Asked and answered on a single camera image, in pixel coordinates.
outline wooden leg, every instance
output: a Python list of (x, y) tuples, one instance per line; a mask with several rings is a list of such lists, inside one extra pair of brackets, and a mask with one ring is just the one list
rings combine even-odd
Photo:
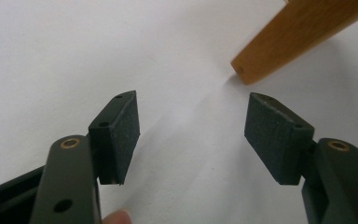
[(291, 0), (231, 65), (252, 84), (355, 21), (358, 0)]

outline white surface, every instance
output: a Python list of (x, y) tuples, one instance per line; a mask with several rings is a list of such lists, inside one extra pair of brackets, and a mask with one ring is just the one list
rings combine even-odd
[(251, 91), (358, 146), (358, 22), (252, 86), (229, 62), (281, 1), (0, 1), (0, 184), (137, 90), (141, 137), (103, 214), (134, 223), (307, 223), (243, 137)]

